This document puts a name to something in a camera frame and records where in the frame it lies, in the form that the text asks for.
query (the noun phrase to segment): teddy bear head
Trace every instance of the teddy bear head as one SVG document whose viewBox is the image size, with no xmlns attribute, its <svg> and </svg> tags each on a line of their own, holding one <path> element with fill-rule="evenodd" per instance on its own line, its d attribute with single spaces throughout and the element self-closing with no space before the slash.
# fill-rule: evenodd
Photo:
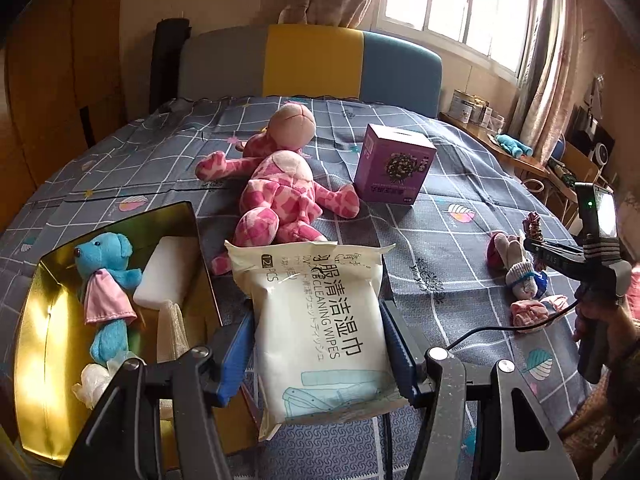
<svg viewBox="0 0 640 480">
<path fill-rule="evenodd" d="M 305 105 L 286 103 L 271 116 L 267 132 L 280 149 L 295 152 L 314 138 L 316 120 Z"/>
<path fill-rule="evenodd" d="M 125 270 L 133 247 L 125 235 L 103 233 L 74 248 L 78 273 L 85 280 L 98 269 Z"/>
</svg>

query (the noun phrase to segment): gold box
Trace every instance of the gold box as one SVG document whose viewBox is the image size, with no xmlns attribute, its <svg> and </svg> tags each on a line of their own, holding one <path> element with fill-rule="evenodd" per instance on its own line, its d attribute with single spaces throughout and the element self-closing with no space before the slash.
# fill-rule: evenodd
<svg viewBox="0 0 640 480">
<path fill-rule="evenodd" d="M 133 245 L 129 269 L 144 269 L 160 238 L 197 237 L 190 202 L 178 202 L 131 216 L 92 231 L 42 257 L 36 268 L 20 323 L 15 351 L 15 409 L 25 450 L 44 462 L 62 466 L 89 416 L 71 386 L 80 381 L 92 362 L 89 346 L 95 326 L 84 324 L 84 309 L 76 298 L 81 284 L 73 249 L 105 232 L 124 234 Z M 180 306 L 189 343 L 205 342 L 221 325 L 220 314 L 204 260 Z M 146 328 L 140 357 L 156 362 L 158 312 L 139 308 Z M 257 443 L 255 405 L 242 387 L 226 408 L 214 408 L 226 454 Z M 166 469 L 178 466 L 173 425 L 161 421 L 162 452 Z"/>
</svg>

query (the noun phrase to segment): device screen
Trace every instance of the device screen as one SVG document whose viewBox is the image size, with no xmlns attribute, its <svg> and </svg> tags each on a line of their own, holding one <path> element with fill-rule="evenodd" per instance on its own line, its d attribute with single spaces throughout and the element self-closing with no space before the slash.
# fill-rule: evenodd
<svg viewBox="0 0 640 480">
<path fill-rule="evenodd" d="M 606 189 L 597 186 L 593 187 L 593 191 L 598 211 L 600 237 L 616 238 L 618 231 L 616 229 L 616 204 L 613 202 L 613 195 Z"/>
</svg>

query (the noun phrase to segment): gray checkered bedspread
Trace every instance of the gray checkered bedspread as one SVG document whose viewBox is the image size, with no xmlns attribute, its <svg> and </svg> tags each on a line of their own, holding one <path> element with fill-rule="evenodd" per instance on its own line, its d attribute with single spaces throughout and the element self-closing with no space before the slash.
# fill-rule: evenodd
<svg viewBox="0 0 640 480">
<path fill-rule="evenodd" d="M 240 156 L 233 149 L 235 141 L 265 126 L 285 100 L 169 102 L 92 147 L 37 190 L 0 238 L 0 376 L 5 388 L 12 389 L 14 333 L 39 258 L 110 222 L 190 200 L 209 260 L 232 235 L 244 181 L 230 178 L 204 184 L 194 177 L 194 167 L 215 150 Z M 414 206 L 363 204 L 352 220 L 325 212 L 314 223 L 329 240 L 396 244 L 385 258 L 394 297 L 407 323 L 419 326 L 434 344 L 447 344 L 478 325 L 510 322 L 513 297 L 504 277 L 485 266 L 490 231 L 516 232 L 526 213 L 534 210 L 542 216 L 546 238 L 571 242 L 559 221 L 508 177 L 484 147 L 458 129 L 397 107 L 300 101 L 318 123 L 316 139 L 304 151 L 315 179 L 329 189 L 353 180 L 367 123 L 424 133 L 437 147 Z M 549 292 L 572 297 L 577 283 L 554 272 L 550 275 Z M 222 276 L 214 280 L 214 290 L 223 318 L 231 319 L 233 306 L 242 300 L 239 289 L 231 277 Z M 512 359 L 559 428 L 586 393 L 576 372 L 572 324 L 569 316 L 530 335 L 479 333 L 462 343 L 456 354 L 478 364 Z M 251 369 L 246 382 L 259 405 Z M 468 403 L 461 478 L 470 473 L 475 412 Z M 418 427 L 417 412 L 411 408 L 392 413 L 395 478 L 404 475 Z M 382 448 L 382 424 L 374 418 L 334 426 L 285 427 L 267 444 L 229 460 L 236 478 L 242 479 L 382 478 Z"/>
</svg>

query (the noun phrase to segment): human hand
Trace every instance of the human hand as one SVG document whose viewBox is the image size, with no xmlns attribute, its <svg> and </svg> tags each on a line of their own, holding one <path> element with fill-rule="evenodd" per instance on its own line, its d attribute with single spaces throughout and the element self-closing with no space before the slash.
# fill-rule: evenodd
<svg viewBox="0 0 640 480">
<path fill-rule="evenodd" d="M 574 341 L 580 341 L 587 333 L 587 319 L 607 324 L 609 363 L 623 356 L 638 338 L 638 330 L 631 318 L 626 297 L 619 304 L 620 306 L 610 298 L 587 292 L 575 308 L 578 317 L 575 319 Z"/>
</svg>

